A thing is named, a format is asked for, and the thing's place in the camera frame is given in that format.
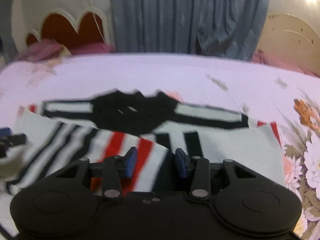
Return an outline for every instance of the black and white striped fabric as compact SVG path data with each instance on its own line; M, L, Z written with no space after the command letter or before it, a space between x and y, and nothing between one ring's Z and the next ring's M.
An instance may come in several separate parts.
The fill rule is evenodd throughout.
M156 183L159 166L168 152L165 147L143 138L66 124L24 108L20 110L14 131L25 133L30 146L23 155L25 166L19 174L1 182L2 188L12 195L75 160L86 157L90 162L100 162L105 157L123 156L133 146L138 149L137 167L124 190L148 192ZM20 151L20 147L10 149L8 158L15 158Z
M185 190L173 164L172 144L168 134L153 134L166 147L122 132L66 124L41 117L24 108L17 118L14 132L25 133L30 147L23 155L24 168L15 178L2 181L2 188L16 194L32 183L50 175L82 157L90 162L124 155L132 146L138 149L138 162L127 191ZM284 183L282 152L271 125L250 129L186 132L189 155L201 154L212 163L234 159L277 183ZM8 152L9 158L20 156L19 147Z
M164 146L168 152L159 155L155 166L159 175L152 181L157 191L177 187L172 152L178 147L190 157L203 156L212 163L231 158L280 184L284 182L274 127L257 128L257 121L238 112L181 104L162 92L144 97L140 92L120 91L90 100L41 102L29 110L59 122L137 135Z
M140 136L173 151L180 147L190 156L202 156L198 133L257 127L239 112L185 105L163 92L145 97L115 91L92 100L41 102L29 110L65 123Z

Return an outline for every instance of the cream headboard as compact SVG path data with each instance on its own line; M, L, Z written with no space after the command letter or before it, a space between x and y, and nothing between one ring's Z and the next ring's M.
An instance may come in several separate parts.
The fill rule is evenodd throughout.
M257 49L320 73L320 39L307 23L295 16L269 13Z
M26 44L29 46L41 39L53 39L68 49L92 42L112 45L110 34L106 15L98 8L85 9L78 19L65 10L56 9L43 19L40 30L29 30Z

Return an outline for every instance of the pink flower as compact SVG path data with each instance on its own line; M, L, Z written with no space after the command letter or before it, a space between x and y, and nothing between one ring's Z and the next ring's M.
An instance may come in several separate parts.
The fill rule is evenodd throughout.
M284 176L286 185L295 184L299 180L299 176L302 175L300 166L300 159L295 160L295 156L291 159L288 156L283 155L284 163Z

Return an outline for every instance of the orange headboard panel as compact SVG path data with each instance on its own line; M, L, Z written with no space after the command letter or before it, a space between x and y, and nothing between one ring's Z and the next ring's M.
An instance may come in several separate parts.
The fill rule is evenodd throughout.
M102 20L98 15L95 15L95 17L103 35ZM74 49L92 42L103 42L103 38L99 33L92 12L88 12L84 15L78 31L76 31L71 23L61 14L50 14L43 23L41 39L56 40L68 49ZM27 35L27 46L30 46L37 41L34 34L29 33Z

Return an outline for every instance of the orange flower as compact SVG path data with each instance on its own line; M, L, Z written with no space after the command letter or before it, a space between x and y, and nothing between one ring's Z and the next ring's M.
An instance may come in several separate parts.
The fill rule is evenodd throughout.
M302 100L294 100L294 109L300 115L300 123L310 127L313 131L320 132L320 128L316 123L313 123L310 117L319 120L319 117L313 112L310 106Z

